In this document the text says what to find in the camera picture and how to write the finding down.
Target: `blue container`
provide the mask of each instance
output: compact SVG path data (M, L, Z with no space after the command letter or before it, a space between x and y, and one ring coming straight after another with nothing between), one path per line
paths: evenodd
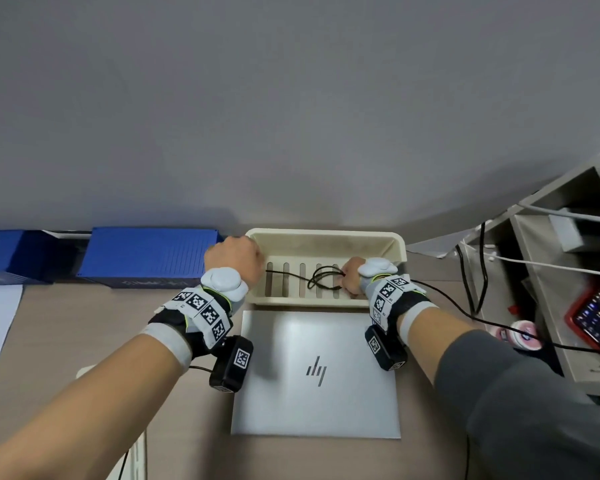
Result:
M216 230L96 227L78 276L111 288L197 286L220 241Z
M47 284L58 239L38 230L0 230L0 285Z

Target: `hand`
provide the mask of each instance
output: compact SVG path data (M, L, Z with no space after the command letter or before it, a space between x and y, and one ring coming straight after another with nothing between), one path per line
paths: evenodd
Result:
M245 235L227 237L205 253L205 269L215 267L234 268L251 289L264 273L264 255L256 242Z
M340 286L354 296L362 294L362 290L360 290L360 274L358 273L358 268L364 263L364 259L353 257L342 266L344 276L340 281Z

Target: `gray wall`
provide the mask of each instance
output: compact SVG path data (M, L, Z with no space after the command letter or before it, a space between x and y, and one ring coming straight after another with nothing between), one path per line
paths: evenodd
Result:
M417 241L599 151L600 0L0 0L0 228Z

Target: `gray sleeve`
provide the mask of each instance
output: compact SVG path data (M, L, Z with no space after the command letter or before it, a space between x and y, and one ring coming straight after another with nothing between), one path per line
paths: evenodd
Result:
M498 479L600 479L600 406L544 362L475 330L434 381Z

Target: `silver laptop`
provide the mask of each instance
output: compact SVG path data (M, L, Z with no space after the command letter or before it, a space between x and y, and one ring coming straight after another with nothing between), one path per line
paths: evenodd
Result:
M378 366L365 314L245 311L253 342L232 434L400 438L395 373Z

